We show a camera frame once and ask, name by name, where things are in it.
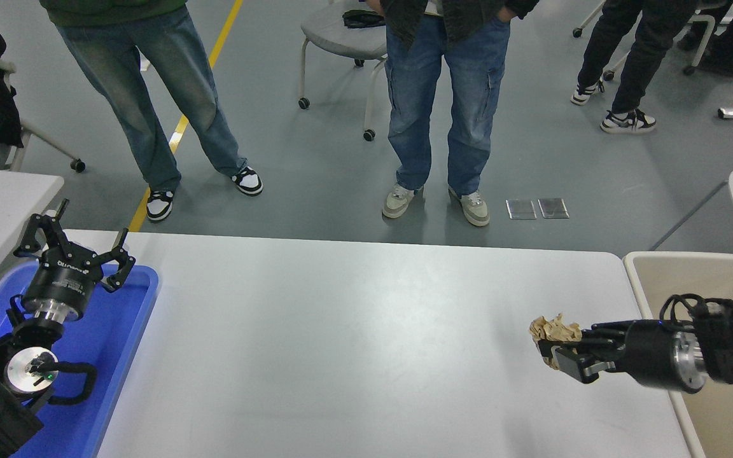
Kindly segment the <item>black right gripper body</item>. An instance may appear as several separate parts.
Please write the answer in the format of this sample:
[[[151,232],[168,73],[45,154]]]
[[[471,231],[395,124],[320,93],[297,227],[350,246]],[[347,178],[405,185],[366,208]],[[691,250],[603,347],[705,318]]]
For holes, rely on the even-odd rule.
[[[678,372],[674,363],[677,331],[659,320],[636,320],[625,334],[620,369],[645,387],[677,389]]]

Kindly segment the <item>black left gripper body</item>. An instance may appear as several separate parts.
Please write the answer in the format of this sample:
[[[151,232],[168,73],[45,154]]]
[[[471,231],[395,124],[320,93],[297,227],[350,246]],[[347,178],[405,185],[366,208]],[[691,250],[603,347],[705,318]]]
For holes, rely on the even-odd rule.
[[[22,307],[37,313],[44,305],[61,304],[75,314],[84,314],[96,283],[104,278],[96,253],[73,255],[46,252],[22,297]]]

